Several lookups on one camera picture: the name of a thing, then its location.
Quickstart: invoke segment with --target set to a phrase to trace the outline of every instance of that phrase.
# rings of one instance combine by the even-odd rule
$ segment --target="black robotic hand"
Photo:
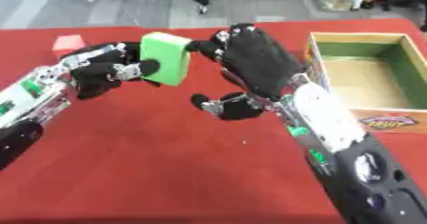
[[[231,26],[218,31],[210,41],[193,41],[189,51],[200,51],[221,64],[223,76],[243,88],[218,100],[194,94],[193,104],[222,120],[258,117],[264,111],[254,96],[276,101],[291,78],[303,71],[302,65],[265,31],[252,24]]]
[[[194,41],[189,51],[200,51],[219,62],[228,80],[257,96],[276,100],[302,65],[265,31],[252,24],[231,26],[210,41]]]
[[[94,53],[99,54],[89,58],[91,62],[87,67],[79,68],[71,72],[71,76],[77,82],[79,99],[90,99],[102,95],[111,89],[118,88],[122,80],[117,79],[117,64],[138,64],[142,75],[150,75],[158,71],[159,63],[155,60],[141,62],[140,45],[136,42],[120,43],[120,49],[109,50],[111,46],[117,47],[118,43],[105,43],[74,51],[65,55],[66,58],[75,54]]]

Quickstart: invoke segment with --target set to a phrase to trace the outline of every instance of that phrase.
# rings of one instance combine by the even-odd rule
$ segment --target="robotic arm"
[[[156,61],[140,62],[139,43],[109,43],[75,51],[54,66],[26,74],[0,92],[0,169],[37,141],[75,96],[93,98],[158,68]]]
[[[347,223],[427,223],[427,200],[409,174],[266,32],[236,25],[190,50],[219,63],[224,77],[245,91],[219,100],[196,94],[194,105],[223,120],[274,112]]]

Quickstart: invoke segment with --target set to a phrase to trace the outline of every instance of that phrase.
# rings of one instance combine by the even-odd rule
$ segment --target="gray floor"
[[[237,22],[406,17],[418,23],[422,11],[325,12],[315,0],[212,0],[206,15],[192,0],[0,0],[0,29],[83,26],[203,28]]]

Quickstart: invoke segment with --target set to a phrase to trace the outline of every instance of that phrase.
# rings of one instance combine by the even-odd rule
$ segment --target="green circuit board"
[[[29,93],[33,98],[38,98],[42,94],[43,88],[36,85],[31,79],[27,79],[21,83],[21,86]]]
[[[9,112],[11,109],[13,109],[15,105],[11,100],[5,101],[0,104],[0,116],[4,115],[5,113]]]

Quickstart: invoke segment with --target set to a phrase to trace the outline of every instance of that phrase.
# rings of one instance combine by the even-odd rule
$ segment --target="cardboard box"
[[[368,131],[427,132],[427,65],[406,34],[312,32],[306,63]]]

